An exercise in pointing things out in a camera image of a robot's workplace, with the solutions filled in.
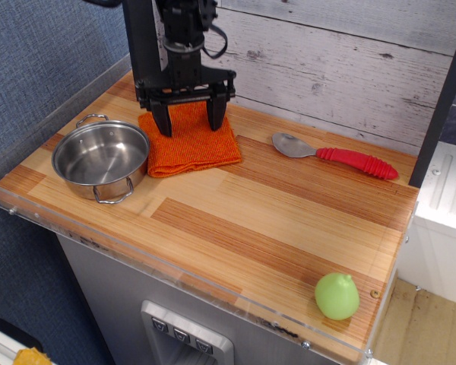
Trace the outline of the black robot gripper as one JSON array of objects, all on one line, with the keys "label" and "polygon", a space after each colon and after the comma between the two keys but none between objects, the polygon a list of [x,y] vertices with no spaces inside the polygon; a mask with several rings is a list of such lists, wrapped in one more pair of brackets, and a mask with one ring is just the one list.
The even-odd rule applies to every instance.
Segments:
[{"label": "black robot gripper", "polygon": [[158,50],[135,53],[135,93],[142,108],[150,110],[161,135],[172,136],[170,105],[207,101],[207,117],[212,131],[223,125],[227,101],[235,97],[236,73],[201,64],[199,51],[169,54],[160,67]]}]

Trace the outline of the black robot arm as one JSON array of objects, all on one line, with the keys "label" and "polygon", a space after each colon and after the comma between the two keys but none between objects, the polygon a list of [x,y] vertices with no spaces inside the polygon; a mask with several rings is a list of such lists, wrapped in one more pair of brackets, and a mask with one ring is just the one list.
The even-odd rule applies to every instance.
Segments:
[{"label": "black robot arm", "polygon": [[236,94],[234,71],[201,63],[205,33],[226,35],[213,23],[216,7],[216,1],[123,3],[137,100],[162,135],[172,134],[169,106],[201,101],[211,129],[218,130]]}]

